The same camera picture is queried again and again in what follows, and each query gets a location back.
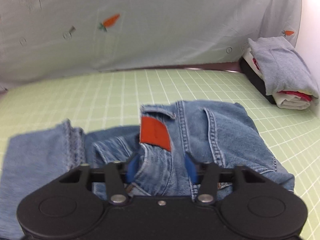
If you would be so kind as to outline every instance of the white folded cloth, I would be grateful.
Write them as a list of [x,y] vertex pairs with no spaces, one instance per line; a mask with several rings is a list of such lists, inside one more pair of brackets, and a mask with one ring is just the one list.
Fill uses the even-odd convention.
[[[251,48],[247,48],[242,56],[252,70],[263,80],[262,72],[257,68],[253,61],[253,55],[251,54]],[[301,97],[294,95],[287,95],[285,93],[276,92],[272,94],[279,108],[303,110],[310,106],[310,102],[301,99]]]

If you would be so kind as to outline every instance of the orange carrot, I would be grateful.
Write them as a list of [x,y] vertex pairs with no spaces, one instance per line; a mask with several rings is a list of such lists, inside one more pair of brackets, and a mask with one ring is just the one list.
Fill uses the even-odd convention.
[[111,16],[110,18],[105,19],[102,24],[105,28],[111,27],[117,22],[119,17],[120,17],[120,14],[115,14],[115,15]]
[[286,36],[290,36],[290,35],[294,34],[294,32],[293,31],[284,31],[284,34]]

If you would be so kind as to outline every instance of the silver screw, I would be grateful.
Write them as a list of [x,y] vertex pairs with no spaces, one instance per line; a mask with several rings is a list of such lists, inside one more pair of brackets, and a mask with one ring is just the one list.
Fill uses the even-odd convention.
[[165,206],[165,205],[166,205],[166,201],[164,201],[164,200],[159,200],[159,201],[158,201],[158,205],[159,205],[159,206]]
[[198,196],[198,200],[202,203],[210,203],[213,201],[213,196],[209,194],[201,194]]
[[121,195],[121,194],[113,195],[113,196],[111,196],[110,199],[111,199],[111,201],[113,203],[117,203],[117,204],[123,203],[123,202],[125,202],[127,200],[127,198],[124,195]]

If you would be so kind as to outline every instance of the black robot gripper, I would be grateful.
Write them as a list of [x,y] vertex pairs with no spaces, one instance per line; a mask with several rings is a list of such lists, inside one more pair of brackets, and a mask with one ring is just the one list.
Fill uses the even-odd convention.
[[[103,168],[79,166],[25,197],[17,218],[25,239],[40,240],[298,240],[307,207],[293,193],[245,166],[220,168],[186,154],[186,168],[200,184],[190,196],[134,196],[130,184],[139,156]],[[107,200],[92,193],[106,185]],[[218,184],[233,192],[217,201]]]

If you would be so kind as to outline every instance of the green grid tablecloth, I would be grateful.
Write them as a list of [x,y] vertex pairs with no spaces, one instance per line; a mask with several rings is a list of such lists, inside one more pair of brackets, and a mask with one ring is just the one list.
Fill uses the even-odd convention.
[[241,73],[137,70],[48,80],[11,90],[0,102],[0,167],[10,136],[53,127],[65,118],[86,132],[139,124],[141,104],[176,100],[242,104],[308,206],[305,239],[320,239],[320,119],[310,110],[271,105]]

